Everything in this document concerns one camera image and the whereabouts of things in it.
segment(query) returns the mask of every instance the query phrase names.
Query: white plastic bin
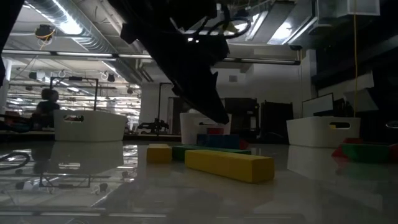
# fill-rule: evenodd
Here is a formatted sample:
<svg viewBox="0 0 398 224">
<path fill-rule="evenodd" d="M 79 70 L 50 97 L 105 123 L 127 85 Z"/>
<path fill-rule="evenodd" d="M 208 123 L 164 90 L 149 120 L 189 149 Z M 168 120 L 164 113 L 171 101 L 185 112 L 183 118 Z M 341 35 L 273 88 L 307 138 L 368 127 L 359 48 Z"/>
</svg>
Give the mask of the white plastic bin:
<svg viewBox="0 0 398 224">
<path fill-rule="evenodd" d="M 232 116 L 228 116 L 228 124 L 218 124 L 201 113 L 180 113 L 181 143 L 196 145 L 198 134 L 206 134 L 207 128 L 224 128 L 224 134 L 230 134 Z"/>
<path fill-rule="evenodd" d="M 289 142 L 296 146 L 338 147 L 346 138 L 359 138 L 360 118 L 309 117 L 286 121 Z M 334 128 L 348 123 L 349 128 Z"/>
<path fill-rule="evenodd" d="M 82 116 L 82 121 L 65 120 Z M 125 116 L 102 111 L 55 110 L 55 140 L 78 142 L 121 141 L 124 136 Z"/>
</svg>

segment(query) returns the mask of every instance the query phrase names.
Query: yellow block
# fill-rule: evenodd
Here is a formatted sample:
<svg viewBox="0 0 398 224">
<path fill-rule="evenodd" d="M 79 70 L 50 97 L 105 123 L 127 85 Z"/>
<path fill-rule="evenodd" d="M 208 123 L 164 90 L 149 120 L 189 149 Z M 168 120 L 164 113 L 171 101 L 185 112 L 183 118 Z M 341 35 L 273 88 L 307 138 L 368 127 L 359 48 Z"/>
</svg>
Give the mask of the yellow block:
<svg viewBox="0 0 398 224">
<path fill-rule="evenodd" d="M 166 144 L 149 144 L 147 162 L 169 163 L 172 161 L 172 149 Z"/>
<path fill-rule="evenodd" d="M 230 152 L 188 150 L 185 166 L 249 183 L 274 178 L 274 159 Z"/>
</svg>

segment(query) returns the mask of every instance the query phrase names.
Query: white floor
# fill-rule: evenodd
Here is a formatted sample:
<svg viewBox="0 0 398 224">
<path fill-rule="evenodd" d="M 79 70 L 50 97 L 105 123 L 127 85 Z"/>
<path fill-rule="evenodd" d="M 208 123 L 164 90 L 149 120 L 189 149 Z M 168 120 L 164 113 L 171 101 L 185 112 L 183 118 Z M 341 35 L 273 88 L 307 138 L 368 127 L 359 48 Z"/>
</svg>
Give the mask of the white floor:
<svg viewBox="0 0 398 224">
<path fill-rule="evenodd" d="M 334 160 L 333 149 L 252 145 L 276 168 L 273 181 L 252 185 L 183 163 L 146 164 L 146 144 L 123 144 L 1 146 L 34 161 L 22 175 L 0 172 L 0 223 L 398 223 L 397 165 Z M 88 188 L 45 188 L 41 172 L 54 186 L 94 179 Z M 98 192 L 103 183 L 108 189 Z"/>
</svg>

